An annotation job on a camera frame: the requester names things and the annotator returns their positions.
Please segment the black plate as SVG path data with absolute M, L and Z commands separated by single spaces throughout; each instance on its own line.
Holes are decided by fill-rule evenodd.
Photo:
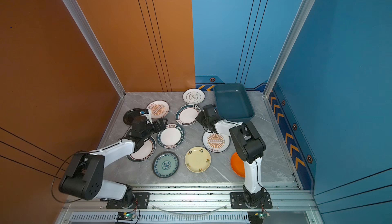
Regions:
M 141 116 L 144 112 L 144 109 L 135 108 L 127 111 L 123 116 L 123 122 L 126 125 L 132 125 L 134 118 Z

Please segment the green rimmed white plate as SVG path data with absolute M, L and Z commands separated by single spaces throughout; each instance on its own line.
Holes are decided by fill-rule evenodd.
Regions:
M 199 106 L 187 104 L 176 112 L 176 122 L 180 125 L 188 126 L 197 122 L 197 116 L 201 113 Z

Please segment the cream yellow plate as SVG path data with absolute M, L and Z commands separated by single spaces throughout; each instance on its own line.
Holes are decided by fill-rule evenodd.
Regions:
M 193 173 L 202 173 L 211 165 L 211 154 L 204 147 L 193 147 L 185 155 L 185 165 Z

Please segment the orange plate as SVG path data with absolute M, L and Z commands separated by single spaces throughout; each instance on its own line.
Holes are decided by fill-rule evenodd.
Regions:
M 243 162 L 243 160 L 241 160 L 238 153 L 235 152 L 232 155 L 231 160 L 230 160 L 230 165 L 236 175 L 238 175 L 242 178 L 246 177 L 244 162 Z

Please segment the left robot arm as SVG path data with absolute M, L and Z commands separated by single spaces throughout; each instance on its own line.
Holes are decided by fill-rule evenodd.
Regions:
M 152 135 L 166 129 L 167 119 L 152 121 L 137 116 L 125 135 L 116 143 L 93 151 L 80 151 L 70 159 L 58 190 L 84 200 L 113 200 L 126 206 L 134 203 L 130 185 L 106 181 L 104 169 L 115 161 L 139 151 Z

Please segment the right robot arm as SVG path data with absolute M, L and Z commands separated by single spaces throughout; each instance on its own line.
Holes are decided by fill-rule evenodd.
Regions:
M 249 196 L 262 192 L 261 163 L 266 145 L 254 124 L 223 119 L 212 104 L 203 107 L 197 122 L 213 133 L 227 135 L 232 139 L 238 156 L 244 162 L 244 192 Z

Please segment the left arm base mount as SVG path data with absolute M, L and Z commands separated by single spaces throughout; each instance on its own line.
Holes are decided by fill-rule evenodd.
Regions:
M 126 195 L 122 200 L 110 199 L 107 201 L 107 209 L 147 209 L 150 201 L 149 192 L 136 192 Z

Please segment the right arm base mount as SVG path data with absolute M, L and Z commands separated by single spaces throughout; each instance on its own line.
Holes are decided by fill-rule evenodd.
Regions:
M 249 194 L 246 192 L 231 192 L 230 204 L 232 209 L 272 209 L 272 199 L 266 191 Z

